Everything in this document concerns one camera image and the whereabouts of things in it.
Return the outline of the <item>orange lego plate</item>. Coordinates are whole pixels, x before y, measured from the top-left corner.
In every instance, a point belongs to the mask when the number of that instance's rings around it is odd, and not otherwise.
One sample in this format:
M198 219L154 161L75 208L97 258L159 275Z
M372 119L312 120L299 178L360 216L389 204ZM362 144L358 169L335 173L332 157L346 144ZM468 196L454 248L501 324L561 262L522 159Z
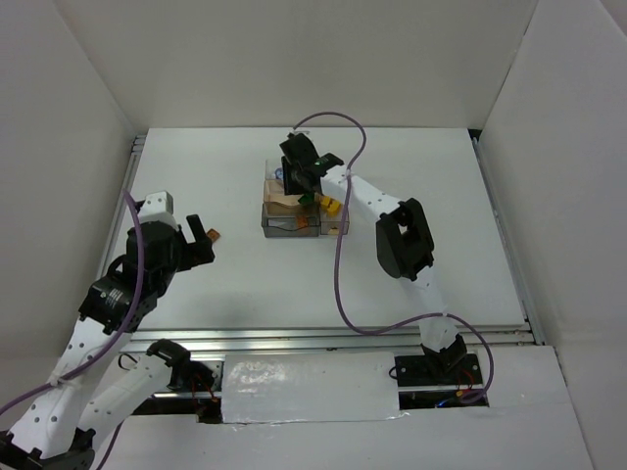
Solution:
M220 234L214 229L210 229L207 232L207 235L212 240L213 243L215 243L220 238Z

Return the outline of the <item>green leaf lego brick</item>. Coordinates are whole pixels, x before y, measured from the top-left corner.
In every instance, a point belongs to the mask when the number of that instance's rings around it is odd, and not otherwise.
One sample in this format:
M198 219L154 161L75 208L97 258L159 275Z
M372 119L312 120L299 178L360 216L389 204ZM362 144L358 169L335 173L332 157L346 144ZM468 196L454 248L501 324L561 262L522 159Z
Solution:
M315 202L314 194L304 194L300 199L299 203L303 206L307 206L313 204Z

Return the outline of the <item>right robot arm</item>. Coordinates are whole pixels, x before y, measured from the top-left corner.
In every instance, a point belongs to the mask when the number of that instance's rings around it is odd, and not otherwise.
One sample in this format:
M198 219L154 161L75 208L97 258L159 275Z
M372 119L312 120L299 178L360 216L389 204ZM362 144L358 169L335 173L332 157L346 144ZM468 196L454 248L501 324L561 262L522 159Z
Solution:
M351 163L344 163L333 154L320 155L303 133L290 133L279 148L285 194L315 193L342 204L333 289L346 326L363 336L380 336L416 323L430 372L436 376L453 372L465 358L467 348L455 321L445 313L436 283L435 243L422 204L415 198L401 200L376 188L357 176ZM349 319L342 305L339 271L350 209L359 210L373 226L376 258L383 271L400 282L411 301L426 308L424 313L380 329L363 329Z

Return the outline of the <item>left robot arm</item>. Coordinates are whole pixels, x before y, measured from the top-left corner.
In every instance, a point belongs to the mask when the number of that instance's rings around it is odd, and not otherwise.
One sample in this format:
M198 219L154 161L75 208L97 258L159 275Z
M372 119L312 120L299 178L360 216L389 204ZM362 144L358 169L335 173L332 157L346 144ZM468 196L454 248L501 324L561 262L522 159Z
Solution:
M11 469L88 469L103 441L162 388L210 392L215 376L182 345L152 343L136 364L100 395L111 361L153 311L173 276L214 261L213 241L196 214L179 225L144 221L128 230L124 254L89 288L67 348L48 382L25 394L30 406L1 434L1 462Z

